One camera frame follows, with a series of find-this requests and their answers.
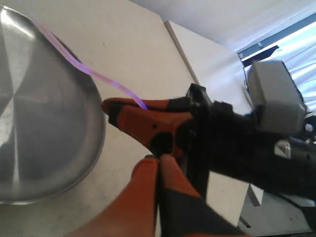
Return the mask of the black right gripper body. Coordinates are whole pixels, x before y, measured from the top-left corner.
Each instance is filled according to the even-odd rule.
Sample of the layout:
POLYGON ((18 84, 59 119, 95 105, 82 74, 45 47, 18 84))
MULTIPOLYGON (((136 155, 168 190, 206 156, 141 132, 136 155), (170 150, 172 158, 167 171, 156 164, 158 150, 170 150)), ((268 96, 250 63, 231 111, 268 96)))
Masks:
POLYGON ((191 84, 185 100, 193 120, 184 154, 203 168, 253 184, 272 194, 316 198, 316 147, 298 135, 264 132, 254 114, 211 101, 191 84))

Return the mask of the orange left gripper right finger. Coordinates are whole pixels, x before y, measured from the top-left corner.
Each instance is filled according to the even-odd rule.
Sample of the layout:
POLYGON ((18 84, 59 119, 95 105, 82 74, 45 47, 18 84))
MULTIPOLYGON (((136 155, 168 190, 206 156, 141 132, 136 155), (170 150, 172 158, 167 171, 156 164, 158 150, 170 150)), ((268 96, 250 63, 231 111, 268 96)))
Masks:
POLYGON ((163 155, 160 171, 160 227, 163 237, 246 237, 202 199, 175 158, 163 155))

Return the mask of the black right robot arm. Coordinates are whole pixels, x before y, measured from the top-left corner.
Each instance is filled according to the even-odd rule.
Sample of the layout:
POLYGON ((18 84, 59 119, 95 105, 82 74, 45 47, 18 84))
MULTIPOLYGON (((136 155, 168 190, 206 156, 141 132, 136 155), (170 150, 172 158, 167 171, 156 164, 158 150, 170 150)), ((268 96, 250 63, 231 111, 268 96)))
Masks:
POLYGON ((202 197, 213 171, 272 194, 316 198, 315 145, 259 130, 253 114, 211 101, 198 84, 184 97, 147 100, 145 108, 132 99, 108 98, 102 110, 111 125, 155 156, 173 155, 202 197))

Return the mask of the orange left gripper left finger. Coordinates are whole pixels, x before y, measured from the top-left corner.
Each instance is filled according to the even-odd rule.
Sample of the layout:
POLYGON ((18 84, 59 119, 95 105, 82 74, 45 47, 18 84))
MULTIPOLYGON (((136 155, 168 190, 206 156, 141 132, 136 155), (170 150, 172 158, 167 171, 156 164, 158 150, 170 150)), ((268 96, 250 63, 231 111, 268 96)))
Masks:
POLYGON ((158 160, 144 158, 118 197, 71 237, 153 237, 156 231, 158 160))

